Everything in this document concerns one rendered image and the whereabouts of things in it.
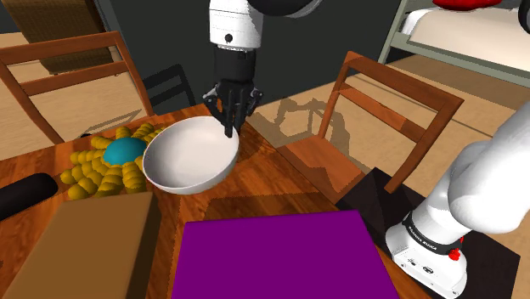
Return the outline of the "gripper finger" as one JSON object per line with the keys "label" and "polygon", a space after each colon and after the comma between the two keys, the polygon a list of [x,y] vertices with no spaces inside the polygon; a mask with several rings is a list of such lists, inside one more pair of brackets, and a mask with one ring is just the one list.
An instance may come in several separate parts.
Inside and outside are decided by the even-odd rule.
{"label": "gripper finger", "polygon": [[253,82],[241,85],[236,93],[234,108],[234,128],[239,133],[247,116],[251,116],[260,104],[263,92],[257,89]]}
{"label": "gripper finger", "polygon": [[217,82],[202,98],[210,114],[223,125],[225,136],[232,138],[234,135],[234,106],[231,96],[227,95],[221,88],[221,82]]}

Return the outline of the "white bowl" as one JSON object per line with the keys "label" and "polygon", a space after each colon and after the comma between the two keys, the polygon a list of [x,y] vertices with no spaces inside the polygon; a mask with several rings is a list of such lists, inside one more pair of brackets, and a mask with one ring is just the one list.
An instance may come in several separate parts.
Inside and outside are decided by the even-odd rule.
{"label": "white bowl", "polygon": [[199,194],[221,183],[239,153],[236,131],[229,138],[212,116],[195,116],[165,128],[143,156],[145,177],[158,189],[176,195]]}

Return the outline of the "dark chair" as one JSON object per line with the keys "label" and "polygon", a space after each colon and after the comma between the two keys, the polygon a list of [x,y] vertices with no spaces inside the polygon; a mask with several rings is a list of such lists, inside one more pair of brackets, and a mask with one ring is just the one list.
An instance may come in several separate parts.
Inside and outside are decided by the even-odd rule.
{"label": "dark chair", "polygon": [[192,88],[180,64],[145,77],[143,83],[157,115],[196,105]]}

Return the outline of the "wooden table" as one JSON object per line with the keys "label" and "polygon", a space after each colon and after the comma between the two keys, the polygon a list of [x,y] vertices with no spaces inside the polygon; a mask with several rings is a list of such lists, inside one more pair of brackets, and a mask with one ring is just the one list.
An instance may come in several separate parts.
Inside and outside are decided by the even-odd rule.
{"label": "wooden table", "polygon": [[[209,115],[207,108],[200,104],[163,116],[146,116],[118,126],[136,129],[142,123],[149,122],[156,128],[169,127],[176,121],[205,115]],[[147,183],[148,190],[153,191],[158,199],[161,226],[144,299],[171,298],[184,224],[203,220],[205,215],[213,216],[207,212],[211,200],[221,199],[227,208],[236,208],[235,212],[225,209],[225,212],[217,214],[221,218],[337,210],[248,122],[243,125],[241,132],[240,155],[234,170],[212,189],[198,195],[179,196]],[[34,172],[59,177],[66,168],[73,166],[70,161],[72,152],[91,149],[90,140],[94,136],[113,138],[114,135],[113,128],[0,161],[0,187]],[[0,298],[65,200],[68,200],[66,191],[61,190],[53,198],[0,222],[0,260],[3,260],[0,268]],[[379,247],[376,248],[400,299],[431,299]]]}

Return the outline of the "wooden chair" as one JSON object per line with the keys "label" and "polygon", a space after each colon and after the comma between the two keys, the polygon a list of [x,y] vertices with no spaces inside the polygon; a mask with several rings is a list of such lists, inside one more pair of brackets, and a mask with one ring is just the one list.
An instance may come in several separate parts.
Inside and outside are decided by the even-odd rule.
{"label": "wooden chair", "polygon": [[[347,73],[351,69],[434,109],[437,114],[429,127],[419,126],[347,84]],[[340,96],[350,100],[415,142],[415,147],[409,156],[384,186],[384,190],[390,194],[416,169],[443,129],[464,103],[460,97],[405,75],[361,54],[349,51],[330,93],[318,134],[278,148],[278,152],[332,203],[338,202],[365,176],[359,167],[355,166],[325,138],[336,102]]]}
{"label": "wooden chair", "polygon": [[[10,65],[32,60],[53,58],[108,47],[117,48],[121,56],[120,61],[45,77],[30,82],[18,82],[8,69]],[[12,93],[30,120],[53,144],[61,144],[64,140],[42,116],[37,107],[31,102],[30,97],[108,76],[119,75],[124,72],[130,74],[146,114],[152,116],[154,111],[149,101],[146,87],[118,31],[0,48],[0,80],[2,80],[6,88]]]}

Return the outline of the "yellow and teal flower toy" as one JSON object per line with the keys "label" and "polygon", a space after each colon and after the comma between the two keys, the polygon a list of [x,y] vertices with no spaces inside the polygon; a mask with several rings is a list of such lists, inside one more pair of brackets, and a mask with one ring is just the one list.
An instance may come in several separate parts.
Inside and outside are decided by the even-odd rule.
{"label": "yellow and teal flower toy", "polygon": [[144,123],[134,132],[128,127],[118,127],[114,138],[93,137],[93,148],[72,153],[73,167],[60,174],[61,182],[69,186],[69,198],[80,200],[118,195],[122,191],[145,192],[144,152],[163,131],[162,127]]}

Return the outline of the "purple flat box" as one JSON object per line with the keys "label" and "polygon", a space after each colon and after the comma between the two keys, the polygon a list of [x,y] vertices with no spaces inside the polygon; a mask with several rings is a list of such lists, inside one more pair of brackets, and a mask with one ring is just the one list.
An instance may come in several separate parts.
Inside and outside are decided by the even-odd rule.
{"label": "purple flat box", "polygon": [[356,211],[186,223],[172,299],[399,299]]}

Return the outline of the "black robot stand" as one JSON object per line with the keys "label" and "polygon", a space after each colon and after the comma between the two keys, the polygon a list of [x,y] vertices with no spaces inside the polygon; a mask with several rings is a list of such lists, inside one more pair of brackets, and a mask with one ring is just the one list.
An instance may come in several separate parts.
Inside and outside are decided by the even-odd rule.
{"label": "black robot stand", "polygon": [[[402,184],[393,193],[385,191],[390,176],[374,168],[335,206],[342,211],[357,210],[369,234],[387,256],[391,255],[385,233],[400,223],[424,197]],[[467,282],[457,299],[511,299],[520,256],[485,234],[471,231],[463,240],[467,259]]]}

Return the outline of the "brown cardboard box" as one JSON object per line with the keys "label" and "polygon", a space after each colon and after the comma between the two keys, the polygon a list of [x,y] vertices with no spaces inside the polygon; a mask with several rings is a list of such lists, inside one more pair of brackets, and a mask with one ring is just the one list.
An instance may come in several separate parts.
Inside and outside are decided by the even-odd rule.
{"label": "brown cardboard box", "polygon": [[145,299],[160,224],[151,192],[66,201],[2,299]]}

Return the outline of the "black cylinder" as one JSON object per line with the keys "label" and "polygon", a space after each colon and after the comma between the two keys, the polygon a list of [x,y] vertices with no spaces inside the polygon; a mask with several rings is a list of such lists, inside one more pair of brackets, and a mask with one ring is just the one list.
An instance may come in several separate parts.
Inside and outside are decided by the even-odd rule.
{"label": "black cylinder", "polygon": [[58,184],[47,173],[34,173],[0,188],[0,221],[53,197]]}

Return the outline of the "red pillow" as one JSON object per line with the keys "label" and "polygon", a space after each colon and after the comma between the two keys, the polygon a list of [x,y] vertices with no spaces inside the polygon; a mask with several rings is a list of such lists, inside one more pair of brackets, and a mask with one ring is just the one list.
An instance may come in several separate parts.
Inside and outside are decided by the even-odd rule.
{"label": "red pillow", "polygon": [[439,8],[452,11],[471,11],[477,8],[488,8],[503,0],[432,0]]}

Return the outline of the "bed with grey frame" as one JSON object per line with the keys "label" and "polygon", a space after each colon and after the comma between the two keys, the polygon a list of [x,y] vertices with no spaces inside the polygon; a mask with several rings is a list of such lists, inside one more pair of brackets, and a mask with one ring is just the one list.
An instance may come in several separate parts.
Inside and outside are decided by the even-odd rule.
{"label": "bed with grey frame", "polygon": [[530,33],[518,19],[524,1],[458,12],[401,0],[378,61],[399,48],[530,88]]}

